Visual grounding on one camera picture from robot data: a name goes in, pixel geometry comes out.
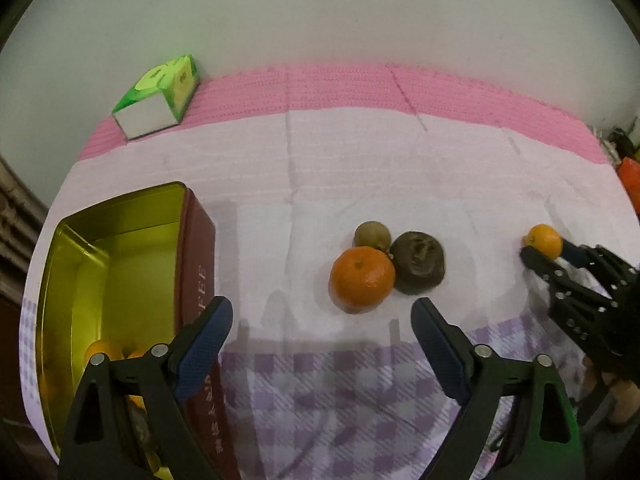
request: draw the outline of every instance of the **pink cloth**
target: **pink cloth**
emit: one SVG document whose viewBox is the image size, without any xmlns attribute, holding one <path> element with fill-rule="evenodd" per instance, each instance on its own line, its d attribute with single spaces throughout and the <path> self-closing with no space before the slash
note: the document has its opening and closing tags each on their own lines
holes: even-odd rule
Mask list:
<svg viewBox="0 0 640 480">
<path fill-rule="evenodd" d="M 288 110 L 336 107 L 382 108 L 510 128 L 591 162 L 607 163 L 598 141 L 567 112 L 487 83 L 391 64 L 291 66 L 204 81 L 182 122 L 153 135 Z M 131 142 L 145 139 L 148 136 Z M 79 158 L 126 143 L 110 116 Z"/>
</svg>

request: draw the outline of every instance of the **silver screw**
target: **silver screw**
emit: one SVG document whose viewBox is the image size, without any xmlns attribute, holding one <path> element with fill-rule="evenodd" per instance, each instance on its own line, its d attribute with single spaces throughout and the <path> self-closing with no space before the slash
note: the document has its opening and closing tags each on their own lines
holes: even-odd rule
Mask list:
<svg viewBox="0 0 640 480">
<path fill-rule="evenodd" d="M 487 345 L 478 345 L 476 346 L 476 348 L 474 348 L 474 351 L 476 352 L 476 355 L 485 358 L 491 357 L 491 354 L 493 353 L 491 347 Z"/>
<path fill-rule="evenodd" d="M 169 351 L 169 347 L 163 343 L 160 343 L 159 345 L 156 345 L 151 349 L 151 355 L 153 357 L 162 357 L 168 351 Z"/>
<path fill-rule="evenodd" d="M 91 359 L 89 359 L 89 362 L 94 366 L 102 364 L 103 361 L 104 354 L 94 354 L 91 356 Z"/>
<path fill-rule="evenodd" d="M 554 362 L 551 360 L 551 357 L 549 357 L 546 354 L 540 354 L 538 356 L 538 362 L 543 365 L 543 366 L 551 366 Z"/>
</svg>

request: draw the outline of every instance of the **brown kiwi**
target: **brown kiwi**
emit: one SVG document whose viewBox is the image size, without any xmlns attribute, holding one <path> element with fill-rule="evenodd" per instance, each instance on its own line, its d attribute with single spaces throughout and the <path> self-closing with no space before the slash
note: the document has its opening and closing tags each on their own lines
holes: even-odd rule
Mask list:
<svg viewBox="0 0 640 480">
<path fill-rule="evenodd" d="M 391 245 L 396 268 L 395 288 L 403 294 L 420 294 L 444 279 L 444 250 L 436 238 L 418 231 L 401 234 Z"/>
<path fill-rule="evenodd" d="M 356 229 L 353 236 L 354 247 L 372 247 L 383 253 L 388 253 L 391 246 L 391 232 L 386 225 L 376 221 L 364 222 Z"/>
</svg>

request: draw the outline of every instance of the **wall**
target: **wall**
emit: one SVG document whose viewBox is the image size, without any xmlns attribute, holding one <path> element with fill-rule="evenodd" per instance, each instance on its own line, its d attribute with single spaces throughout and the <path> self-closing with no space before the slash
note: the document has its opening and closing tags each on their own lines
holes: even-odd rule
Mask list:
<svg viewBox="0 0 640 480">
<path fill-rule="evenodd" d="M 35 0 L 0 53 L 0 153 L 50 203 L 136 77 L 185 52 L 210 76 L 311 60 L 419 64 L 598 126 L 640 102 L 640 47 L 609 0 Z"/>
</svg>

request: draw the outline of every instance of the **green tissue box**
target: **green tissue box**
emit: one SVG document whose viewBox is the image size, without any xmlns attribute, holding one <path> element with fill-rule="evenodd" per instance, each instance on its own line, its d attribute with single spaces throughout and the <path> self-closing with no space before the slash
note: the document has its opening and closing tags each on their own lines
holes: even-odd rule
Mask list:
<svg viewBox="0 0 640 480">
<path fill-rule="evenodd" d="M 177 57 L 143 75 L 111 114 L 127 139 L 174 126 L 182 120 L 198 81 L 193 57 Z"/>
</svg>

